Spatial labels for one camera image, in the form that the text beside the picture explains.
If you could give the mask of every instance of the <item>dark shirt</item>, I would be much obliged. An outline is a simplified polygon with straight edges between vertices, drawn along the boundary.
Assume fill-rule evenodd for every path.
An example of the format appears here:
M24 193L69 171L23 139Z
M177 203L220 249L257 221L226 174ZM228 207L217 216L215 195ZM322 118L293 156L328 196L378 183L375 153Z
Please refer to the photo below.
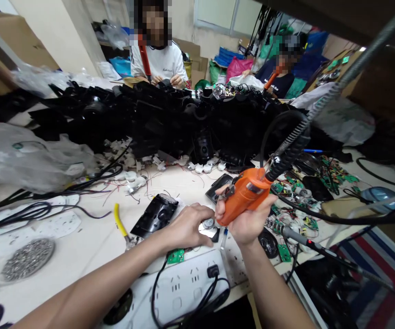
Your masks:
M276 67L276 60L271 59L268 60L262 68L255 74L255 77L263 82L264 84L268 82L270 76L274 72L274 68ZM276 78L274 83L272 84L272 88L274 89L274 94L278 98L284 98L290 87L292 86L293 81L295 80L295 76L292 73L288 73L281 78Z

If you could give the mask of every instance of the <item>black hair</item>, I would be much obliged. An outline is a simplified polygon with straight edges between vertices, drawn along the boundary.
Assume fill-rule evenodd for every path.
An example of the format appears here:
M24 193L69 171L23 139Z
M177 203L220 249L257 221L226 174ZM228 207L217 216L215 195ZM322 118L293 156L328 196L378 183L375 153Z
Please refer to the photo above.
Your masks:
M151 45L151 35L147 32L147 25L144 22L144 11L147 7L155 7L156 11L162 12L164 16L164 27L163 27L163 45L156 48L165 48L168 46L169 37L169 18L167 15L165 1L164 0L135 0L135 8L137 12L137 29L138 33L145 36L147 45Z

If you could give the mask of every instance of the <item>pink bag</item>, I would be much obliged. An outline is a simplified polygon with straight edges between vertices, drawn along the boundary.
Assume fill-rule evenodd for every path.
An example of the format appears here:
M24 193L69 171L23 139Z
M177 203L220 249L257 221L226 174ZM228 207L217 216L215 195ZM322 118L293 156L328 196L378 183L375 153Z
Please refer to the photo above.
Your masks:
M237 57L234 56L231 64L228 66L228 70L226 71L226 83L232 77L241 75L244 71L251 69L253 65L253 59L244 59L239 60Z

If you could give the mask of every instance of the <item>person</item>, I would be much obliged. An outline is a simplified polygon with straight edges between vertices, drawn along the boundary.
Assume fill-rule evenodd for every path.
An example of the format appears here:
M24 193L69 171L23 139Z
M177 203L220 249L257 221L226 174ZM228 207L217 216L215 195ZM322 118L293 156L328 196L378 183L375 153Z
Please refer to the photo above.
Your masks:
M168 17L163 8L163 1L140 0L137 10L140 27L138 34L144 35L147 41L145 48L152 73L151 83L157 85L168 79L174 88L184 88L188 76L182 51L174 41L169 41ZM141 81L148 82L138 46L131 46L130 57L131 74Z
M298 62L299 56L281 54L278 56L278 64L283 66L282 73L279 74L278 78L275 79L272 88L268 89L268 92L272 94L274 98L284 98L290 87L295 80L295 76L291 73L291 70L295 63ZM255 77L266 84L269 81L270 76L277 67L277 61L275 59L268 60L264 63L260 70L255 74ZM252 74L251 70L243 72L243 78Z
M241 250L261 326L313 329L315 326L307 312L274 269L258 241L276 199L276 196L269 195L255 211L242 213L229 224L229 231ZM223 201L218 202L215 213L198 203L185 207L170 225L77 280L12 328L94 328L157 258L165 257L168 251L177 248L213 246L210 238L198 232L198 226L208 218L222 218L224 212Z

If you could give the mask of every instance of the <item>gray cable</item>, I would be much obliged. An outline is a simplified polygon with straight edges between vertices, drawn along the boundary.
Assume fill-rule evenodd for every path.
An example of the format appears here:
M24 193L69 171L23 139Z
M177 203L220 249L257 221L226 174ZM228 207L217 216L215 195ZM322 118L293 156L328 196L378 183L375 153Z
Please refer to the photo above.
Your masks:
M308 113L307 121L301 122L296 129L286 138L286 140L275 151L274 156L280 156L308 127L313 119L333 100L338 98L348 84L354 80L363 70L365 65L374 57L395 33L395 16L383 27L377 37L362 55L345 72L339 82L328 91L320 100L316 102L313 109Z

